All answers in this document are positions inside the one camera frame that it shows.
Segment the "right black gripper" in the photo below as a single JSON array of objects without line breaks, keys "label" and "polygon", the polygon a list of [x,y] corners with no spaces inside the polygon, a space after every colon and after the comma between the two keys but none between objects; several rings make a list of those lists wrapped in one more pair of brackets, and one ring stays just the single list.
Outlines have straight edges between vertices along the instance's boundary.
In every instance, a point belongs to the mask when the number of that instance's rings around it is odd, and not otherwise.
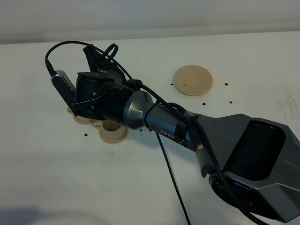
[{"label": "right black gripper", "polygon": [[112,120],[124,124],[124,110],[130,96],[136,90],[125,85],[125,76],[109,69],[107,52],[97,50],[94,45],[83,48],[91,72],[79,72],[75,87],[75,114],[95,119]]}]

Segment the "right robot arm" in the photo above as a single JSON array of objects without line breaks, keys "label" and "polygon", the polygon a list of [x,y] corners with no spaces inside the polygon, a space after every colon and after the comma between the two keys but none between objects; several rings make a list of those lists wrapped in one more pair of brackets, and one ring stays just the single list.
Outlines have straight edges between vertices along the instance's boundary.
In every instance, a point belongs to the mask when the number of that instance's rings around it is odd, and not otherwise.
[{"label": "right robot arm", "polygon": [[114,56],[84,44],[89,72],[77,77],[72,110],[129,129],[146,127],[195,152],[213,191],[246,217],[287,223],[300,214],[300,142],[283,124],[236,114],[213,118],[164,101],[130,78]]}]

